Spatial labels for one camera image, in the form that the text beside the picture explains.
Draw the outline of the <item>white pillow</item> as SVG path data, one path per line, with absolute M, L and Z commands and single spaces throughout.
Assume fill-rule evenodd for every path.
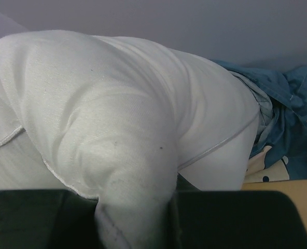
M 71 31 L 0 39 L 0 190 L 96 199 L 106 248 L 165 248 L 178 174 L 240 190 L 259 127 L 245 83 L 205 58 Z

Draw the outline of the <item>dark blue lettered pillowcase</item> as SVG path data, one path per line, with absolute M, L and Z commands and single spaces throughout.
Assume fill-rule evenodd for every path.
M 281 73 L 218 61 L 250 87 L 260 105 L 260 128 L 246 183 L 307 179 L 307 66 Z

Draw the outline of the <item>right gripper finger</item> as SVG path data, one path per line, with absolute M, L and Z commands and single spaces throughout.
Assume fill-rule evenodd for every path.
M 176 191 L 198 191 L 198 189 L 178 173 Z

